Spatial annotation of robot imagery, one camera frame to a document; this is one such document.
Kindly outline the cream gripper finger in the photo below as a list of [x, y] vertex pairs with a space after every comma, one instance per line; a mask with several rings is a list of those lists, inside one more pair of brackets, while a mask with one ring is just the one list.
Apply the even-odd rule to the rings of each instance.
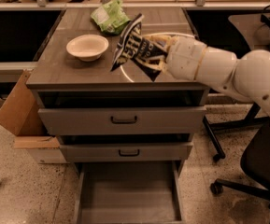
[[171, 35], [148, 35], [147, 39], [161, 45], [165, 49], [168, 49], [172, 45], [175, 45], [178, 41], [177, 36]]
[[159, 61], [158, 63], [148, 63], [147, 67], [156, 71], [166, 72], [167, 64], [163, 61]]

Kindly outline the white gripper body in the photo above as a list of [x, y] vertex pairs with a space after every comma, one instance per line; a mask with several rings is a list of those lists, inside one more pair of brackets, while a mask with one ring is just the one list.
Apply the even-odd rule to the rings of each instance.
[[177, 36], [166, 57], [166, 71], [177, 79], [194, 81], [207, 45], [189, 36]]

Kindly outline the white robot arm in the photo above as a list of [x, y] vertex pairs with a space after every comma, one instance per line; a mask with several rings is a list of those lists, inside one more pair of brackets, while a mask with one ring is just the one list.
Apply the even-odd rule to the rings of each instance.
[[270, 117], [270, 52], [253, 50], [242, 58], [186, 35], [152, 35], [168, 51], [163, 70], [196, 81], [242, 102], [256, 103]]

